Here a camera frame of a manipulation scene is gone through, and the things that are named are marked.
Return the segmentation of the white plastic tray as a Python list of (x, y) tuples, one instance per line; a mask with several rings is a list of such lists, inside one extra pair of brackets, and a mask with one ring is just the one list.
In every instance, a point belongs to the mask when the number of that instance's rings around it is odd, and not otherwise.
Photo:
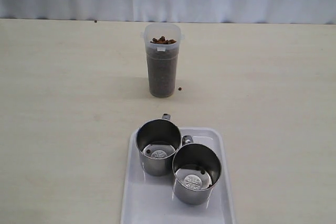
[(196, 143), (212, 149), (222, 163), (222, 175), (209, 200), (201, 205), (187, 205), (178, 200), (172, 189), (172, 175), (148, 175), (140, 164), (135, 144), (136, 132), (129, 140), (121, 223), (236, 223), (224, 142), (212, 128), (181, 127)]

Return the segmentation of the clear plastic tall container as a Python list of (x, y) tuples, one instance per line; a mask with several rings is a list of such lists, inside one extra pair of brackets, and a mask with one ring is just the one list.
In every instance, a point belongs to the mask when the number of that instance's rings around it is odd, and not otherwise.
[(143, 39), (150, 93), (158, 98), (170, 97), (175, 90), (181, 29), (171, 23), (152, 23), (146, 26)]

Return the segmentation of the steel mug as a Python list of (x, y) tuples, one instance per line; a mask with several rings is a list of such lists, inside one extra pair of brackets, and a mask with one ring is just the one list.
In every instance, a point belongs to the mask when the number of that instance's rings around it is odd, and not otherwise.
[(195, 143), (192, 136), (182, 137), (182, 145), (172, 161), (173, 193), (189, 205), (208, 201), (222, 174), (222, 164), (209, 147)]
[(165, 176), (172, 171), (173, 157), (182, 145), (182, 135), (171, 122), (171, 116), (164, 113), (138, 129), (135, 144), (143, 170), (152, 176)]

